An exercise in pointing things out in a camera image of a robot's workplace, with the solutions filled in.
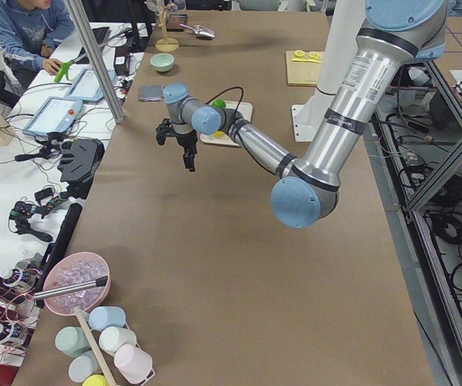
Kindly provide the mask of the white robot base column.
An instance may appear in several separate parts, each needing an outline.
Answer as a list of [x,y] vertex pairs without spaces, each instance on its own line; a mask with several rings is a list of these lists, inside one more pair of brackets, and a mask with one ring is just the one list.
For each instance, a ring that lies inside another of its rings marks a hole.
[[306,104],[292,106],[297,142],[311,142],[315,137],[357,53],[356,36],[364,20],[364,0],[336,1],[315,92]]

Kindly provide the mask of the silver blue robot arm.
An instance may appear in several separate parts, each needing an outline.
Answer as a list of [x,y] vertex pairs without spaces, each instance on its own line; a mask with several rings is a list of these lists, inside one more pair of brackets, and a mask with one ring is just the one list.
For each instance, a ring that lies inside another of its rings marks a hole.
[[295,138],[307,142],[298,157],[237,113],[205,104],[185,84],[163,90],[172,129],[193,138],[216,131],[245,149],[276,175],[270,194],[276,217],[304,228],[328,216],[339,199],[339,173],[398,69],[443,54],[445,1],[339,1],[320,70],[319,85],[303,105],[292,108]]

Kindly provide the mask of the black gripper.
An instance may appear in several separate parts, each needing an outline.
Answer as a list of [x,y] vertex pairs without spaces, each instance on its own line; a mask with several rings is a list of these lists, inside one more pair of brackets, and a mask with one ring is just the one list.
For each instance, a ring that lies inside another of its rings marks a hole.
[[184,167],[187,168],[190,172],[196,171],[195,159],[197,155],[196,143],[197,143],[197,134],[195,130],[190,131],[189,133],[177,133],[176,141],[180,146],[184,148]]

